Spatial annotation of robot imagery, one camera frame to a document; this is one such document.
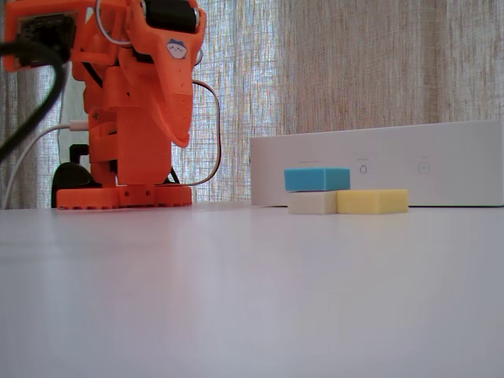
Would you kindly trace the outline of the orange gripper black servo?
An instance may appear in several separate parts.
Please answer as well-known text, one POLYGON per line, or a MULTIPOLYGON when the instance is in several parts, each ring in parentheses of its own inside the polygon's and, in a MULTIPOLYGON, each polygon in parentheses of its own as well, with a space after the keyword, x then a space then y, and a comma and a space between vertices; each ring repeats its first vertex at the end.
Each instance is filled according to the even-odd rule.
POLYGON ((163 132, 189 143, 195 60, 201 58, 206 13, 196 1, 82 1, 92 17, 77 23, 74 60, 153 60, 161 86, 163 132))

